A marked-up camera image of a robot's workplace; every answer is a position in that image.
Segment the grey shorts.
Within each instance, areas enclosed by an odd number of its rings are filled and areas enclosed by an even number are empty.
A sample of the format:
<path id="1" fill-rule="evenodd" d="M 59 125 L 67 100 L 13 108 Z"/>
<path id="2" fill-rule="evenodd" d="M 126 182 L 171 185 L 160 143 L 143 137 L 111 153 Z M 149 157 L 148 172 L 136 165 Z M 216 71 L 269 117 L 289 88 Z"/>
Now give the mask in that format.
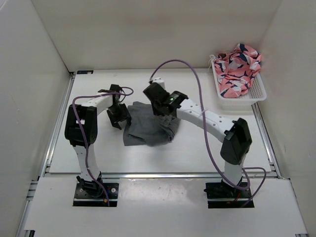
<path id="1" fill-rule="evenodd" d="M 141 102 L 133 102 L 128 107 L 131 124 L 126 125 L 123 132 L 125 146 L 160 146 L 173 141 L 180 119 L 174 116 L 156 116 L 152 106 Z"/>

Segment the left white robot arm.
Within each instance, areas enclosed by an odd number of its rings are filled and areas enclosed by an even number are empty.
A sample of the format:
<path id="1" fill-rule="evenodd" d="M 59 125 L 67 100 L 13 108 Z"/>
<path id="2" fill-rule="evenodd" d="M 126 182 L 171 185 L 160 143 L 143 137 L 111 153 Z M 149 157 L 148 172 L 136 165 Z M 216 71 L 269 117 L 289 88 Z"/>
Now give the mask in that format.
<path id="1" fill-rule="evenodd" d="M 93 198 L 108 199 L 94 151 L 98 135 L 98 116 L 107 112 L 112 127 L 119 130 L 122 125 L 131 125 L 131 115 L 123 103 L 133 94 L 130 87 L 111 84 L 110 89 L 101 89 L 96 95 L 75 97 L 68 108 L 65 138 L 74 148 L 80 166 L 77 177 L 81 188 Z"/>

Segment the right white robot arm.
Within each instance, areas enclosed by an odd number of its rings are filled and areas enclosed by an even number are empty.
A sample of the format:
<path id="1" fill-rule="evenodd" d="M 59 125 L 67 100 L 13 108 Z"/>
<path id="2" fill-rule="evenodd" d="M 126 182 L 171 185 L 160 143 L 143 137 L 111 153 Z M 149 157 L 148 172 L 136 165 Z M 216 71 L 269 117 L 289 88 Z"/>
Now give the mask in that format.
<path id="1" fill-rule="evenodd" d="M 145 92 L 154 111 L 159 115 L 173 115 L 188 121 L 203 129 L 204 139 L 209 157 L 222 176 L 222 193 L 227 197 L 234 197 L 239 191 L 245 191 L 250 187 L 249 177 L 247 186 L 241 186 L 243 162 L 249 152 L 252 138 L 247 121 L 239 118 L 232 120 L 216 113 L 204 110 L 187 95 L 174 91 L 168 93 L 164 89 L 150 95 Z M 216 164 L 208 143 L 208 134 L 213 135 L 222 143 L 220 156 L 225 161 L 224 172 Z"/>

